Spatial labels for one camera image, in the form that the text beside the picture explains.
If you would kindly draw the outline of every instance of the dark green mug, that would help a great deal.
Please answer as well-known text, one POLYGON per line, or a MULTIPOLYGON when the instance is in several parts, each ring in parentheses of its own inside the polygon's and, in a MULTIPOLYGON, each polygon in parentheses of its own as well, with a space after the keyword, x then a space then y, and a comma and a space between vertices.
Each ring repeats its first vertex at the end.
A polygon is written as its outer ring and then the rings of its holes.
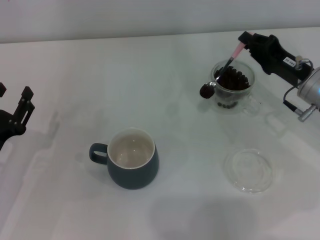
POLYGON ((146 131, 134 127, 115 134, 108 145, 92 144, 89 157, 95 163, 107 165, 113 181, 125 189, 147 186, 159 169, 155 142, 146 131))

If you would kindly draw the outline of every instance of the label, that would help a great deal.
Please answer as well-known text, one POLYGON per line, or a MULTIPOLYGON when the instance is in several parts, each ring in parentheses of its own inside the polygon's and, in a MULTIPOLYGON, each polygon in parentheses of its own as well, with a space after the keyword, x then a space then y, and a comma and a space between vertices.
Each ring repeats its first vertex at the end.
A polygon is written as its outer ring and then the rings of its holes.
POLYGON ((288 65, 290 65, 291 67, 295 67, 296 66, 296 61, 295 60, 292 60, 291 58, 289 58, 289 57, 286 57, 285 59, 283 59, 283 61, 286 63, 286 64, 288 64, 288 65))

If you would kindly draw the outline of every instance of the white wall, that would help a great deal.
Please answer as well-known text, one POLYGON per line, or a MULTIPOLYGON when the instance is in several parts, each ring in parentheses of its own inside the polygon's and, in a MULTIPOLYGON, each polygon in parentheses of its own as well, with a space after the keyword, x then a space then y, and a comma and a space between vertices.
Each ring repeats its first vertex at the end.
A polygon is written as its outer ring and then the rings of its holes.
POLYGON ((0 0, 0 43, 320 26, 319 0, 0 0))

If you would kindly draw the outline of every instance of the cable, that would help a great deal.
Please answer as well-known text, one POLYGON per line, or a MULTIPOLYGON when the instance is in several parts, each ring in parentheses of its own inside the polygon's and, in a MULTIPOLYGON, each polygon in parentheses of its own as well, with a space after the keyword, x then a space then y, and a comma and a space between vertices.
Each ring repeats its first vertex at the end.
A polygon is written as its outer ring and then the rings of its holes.
POLYGON ((310 60, 309 60, 309 63, 310 63, 310 66, 311 66, 309 75, 305 78, 305 80, 301 81, 301 82, 298 83, 296 86, 291 87, 288 91, 285 92, 285 94, 283 95, 283 101, 284 101, 284 102, 286 101, 286 97, 287 97, 287 95, 288 95, 288 93, 289 93, 290 91, 292 91, 293 89, 299 87, 301 84, 305 83, 305 82, 308 80, 308 78, 310 78, 310 76, 311 76, 311 74, 312 74, 312 72, 313 72, 314 64, 313 64, 312 61, 310 61, 310 60))

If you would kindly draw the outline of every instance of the white table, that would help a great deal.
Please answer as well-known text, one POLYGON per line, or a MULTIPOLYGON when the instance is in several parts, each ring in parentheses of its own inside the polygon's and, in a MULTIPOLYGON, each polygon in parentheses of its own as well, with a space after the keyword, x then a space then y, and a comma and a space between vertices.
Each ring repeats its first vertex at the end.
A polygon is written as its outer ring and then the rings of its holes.
MULTIPOLYGON (((256 32, 320 65, 320 28, 256 32)), ((13 113, 25 86, 35 105, 26 133, 0 152, 0 240, 318 240, 320 114, 300 123, 282 104, 290 85, 248 52, 239 59, 256 73, 258 115, 221 114, 199 95, 240 34, 0 45, 0 109, 13 113), (126 127, 158 148, 158 175, 140 190, 120 188, 88 157, 126 127), (222 162, 238 146, 276 164, 268 191, 228 182, 222 162)), ((308 106, 295 91, 288 99, 308 106)))

